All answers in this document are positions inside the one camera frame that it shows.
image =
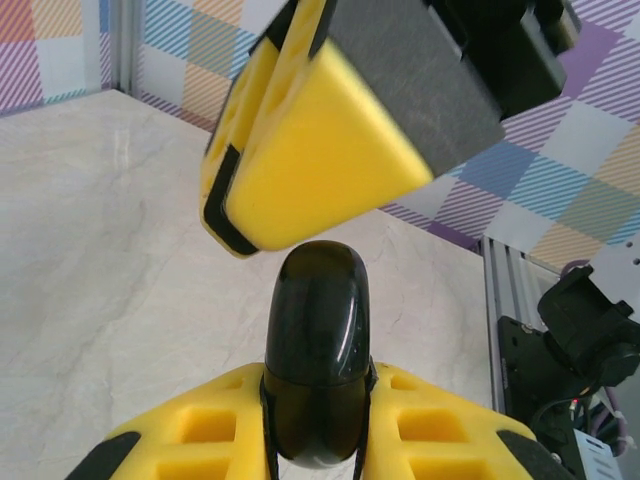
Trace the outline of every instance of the wire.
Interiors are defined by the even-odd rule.
[[[582,403],[576,402],[576,411],[573,412],[573,427],[580,428],[581,422],[580,415],[582,413]]]
[[[589,260],[585,260],[585,259],[571,260],[569,263],[567,263],[562,268],[562,271],[560,272],[560,278],[562,278],[565,275],[567,275],[574,268],[576,268],[576,267],[584,267],[588,263],[589,263]]]
[[[550,408],[562,405],[563,403],[572,402],[573,400],[582,400],[584,398],[590,397],[591,395],[593,395],[593,392],[591,391],[591,387],[589,387],[585,393],[578,395],[577,397],[564,398],[562,400],[554,400],[552,402],[545,403],[538,410],[536,410],[536,413],[534,413],[533,417],[531,417],[529,428],[534,434],[536,434],[536,430],[538,429],[538,424],[540,423],[542,416],[547,413]]]
[[[590,432],[591,431],[591,411],[589,410],[589,403],[591,403],[591,397],[589,397],[588,399],[585,398],[584,400],[581,400],[578,403],[582,405],[584,410],[584,422],[582,424],[582,431]]]

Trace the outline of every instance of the yellow perforated gripper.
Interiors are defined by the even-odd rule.
[[[335,3],[289,1],[229,91],[202,163],[200,212],[237,256],[289,247],[433,178],[328,37]]]
[[[525,426],[399,368],[376,367],[365,480],[531,480],[497,435],[508,430],[534,439]],[[105,443],[132,433],[139,439],[104,478],[269,479],[263,373],[264,364],[246,365],[120,426]]]

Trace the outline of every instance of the black cable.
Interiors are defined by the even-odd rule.
[[[582,424],[584,423],[580,418],[581,413],[582,413],[582,403],[578,402],[576,404],[576,410],[573,413],[573,428],[581,429]]]
[[[589,404],[591,403],[591,397],[580,400],[578,402],[579,405],[582,405],[582,409],[584,410],[584,422],[582,424],[582,431],[589,434],[591,431],[591,411],[589,410]]]
[[[582,395],[578,395],[577,397],[564,398],[562,400],[554,400],[552,402],[545,403],[538,410],[536,410],[536,413],[534,413],[533,417],[531,417],[531,421],[529,422],[529,428],[534,434],[536,434],[536,430],[538,428],[538,423],[540,423],[540,419],[545,413],[547,413],[547,411],[550,408],[553,408],[557,405],[562,405],[563,403],[572,402],[573,400],[582,400],[584,398],[590,397],[591,395],[593,395],[593,392],[591,391],[591,388],[589,388],[586,393],[583,393]]]

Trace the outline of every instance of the purple striped pattern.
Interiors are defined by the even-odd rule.
[[[380,210],[423,230],[427,230],[433,222],[433,220],[425,217],[421,213],[414,212],[397,203],[390,203],[384,207],[380,207]]]
[[[179,116],[182,111],[182,108],[178,107],[177,105],[162,100],[155,95],[151,95],[150,93],[144,91],[140,93],[140,100],[148,105],[151,105],[152,107],[157,108],[158,110],[162,110],[163,112],[168,113],[169,115]]]
[[[582,20],[622,32],[640,11],[640,0],[574,0],[573,8]]]
[[[35,42],[0,44],[0,112],[42,101]]]
[[[540,152],[571,106],[571,98],[560,97],[552,102],[506,120],[505,140],[533,152]]]
[[[504,200],[458,181],[438,211],[435,221],[471,238],[480,238]]]
[[[111,88],[111,35],[100,34],[100,78],[102,89]]]
[[[631,122],[640,119],[640,42],[620,39],[578,100]]]
[[[144,43],[138,45],[138,53],[136,55],[136,83],[135,88],[142,91],[142,82],[144,81]]]

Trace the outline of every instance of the black object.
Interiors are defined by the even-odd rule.
[[[498,320],[505,413],[532,427],[538,441],[560,456],[569,473],[586,480],[569,405],[587,387],[548,355],[544,338],[512,318]],[[541,388],[545,378],[546,388]]]
[[[587,383],[615,387],[640,364],[640,325],[624,301],[611,303],[591,282],[593,267],[574,268],[538,303],[548,351]]]
[[[205,223],[229,248],[240,255],[252,255],[258,249],[229,221],[227,212],[221,206],[224,204],[239,162],[240,152],[233,145],[229,145],[205,203],[203,217]]]
[[[574,477],[556,462],[538,442],[509,430],[498,432],[498,437],[514,457],[535,480],[573,480]]]
[[[316,241],[289,254],[273,294],[265,367],[276,451],[307,468],[350,457],[372,388],[367,274],[351,248]]]
[[[556,55],[577,40],[566,0],[425,0],[488,87],[505,119],[560,95]]]
[[[99,443],[66,480],[109,480],[138,443],[140,436],[138,432],[126,432]]]

